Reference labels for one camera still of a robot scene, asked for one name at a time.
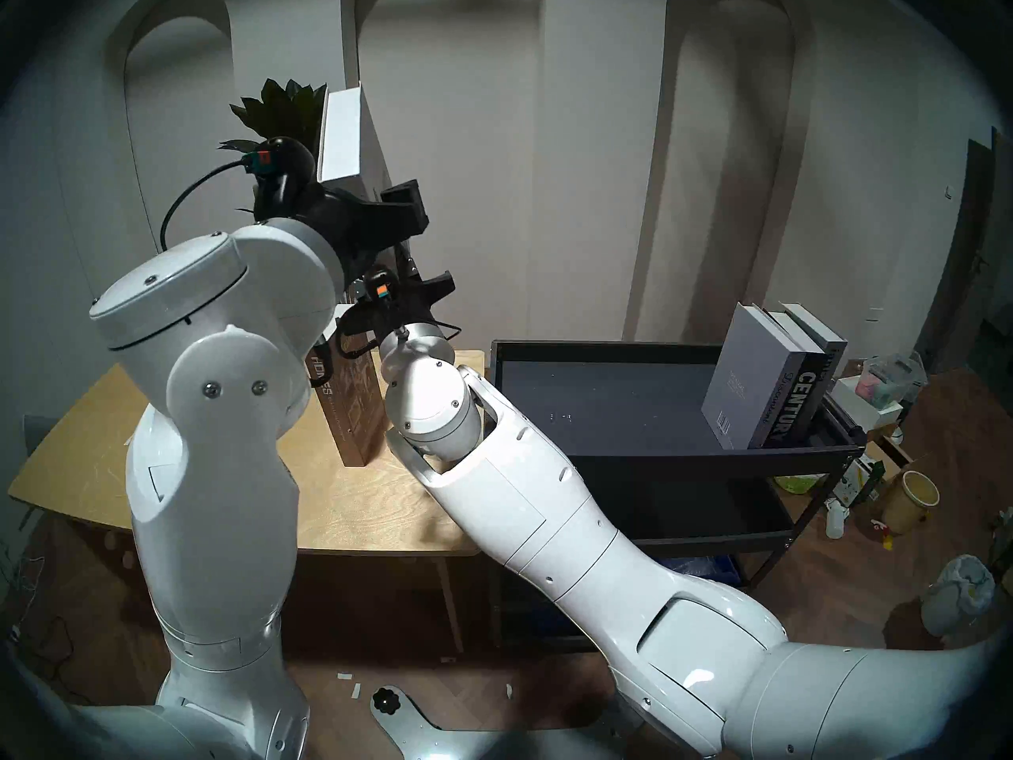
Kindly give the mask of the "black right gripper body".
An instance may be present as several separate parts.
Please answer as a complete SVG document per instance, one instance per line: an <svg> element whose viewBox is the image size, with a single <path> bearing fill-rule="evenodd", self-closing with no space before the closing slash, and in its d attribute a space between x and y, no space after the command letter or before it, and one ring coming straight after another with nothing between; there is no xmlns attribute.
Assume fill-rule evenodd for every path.
<svg viewBox="0 0 1013 760"><path fill-rule="evenodd" d="M416 282L356 282L356 303L338 318L338 350L390 352L404 344L416 349L441 349L443 324L433 316L436 303L420 303Z"/></svg>

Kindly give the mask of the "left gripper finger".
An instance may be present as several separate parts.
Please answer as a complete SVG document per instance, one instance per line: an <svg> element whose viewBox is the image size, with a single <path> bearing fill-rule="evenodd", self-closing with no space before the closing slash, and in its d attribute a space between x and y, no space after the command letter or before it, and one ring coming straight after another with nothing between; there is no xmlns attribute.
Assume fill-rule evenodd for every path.
<svg viewBox="0 0 1013 760"><path fill-rule="evenodd" d="M409 241L427 230L431 221L417 179L409 179L381 191L380 201L384 211L390 216L396 242Z"/></svg>

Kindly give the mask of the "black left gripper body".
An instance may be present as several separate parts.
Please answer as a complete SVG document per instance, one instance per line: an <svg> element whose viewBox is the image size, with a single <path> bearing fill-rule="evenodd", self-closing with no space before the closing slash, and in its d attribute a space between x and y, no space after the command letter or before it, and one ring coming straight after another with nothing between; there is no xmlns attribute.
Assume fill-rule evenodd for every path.
<svg viewBox="0 0 1013 760"><path fill-rule="evenodd" d="M335 254L347 289L398 239L398 206L364 201L346 192L311 192L311 227Z"/></svg>

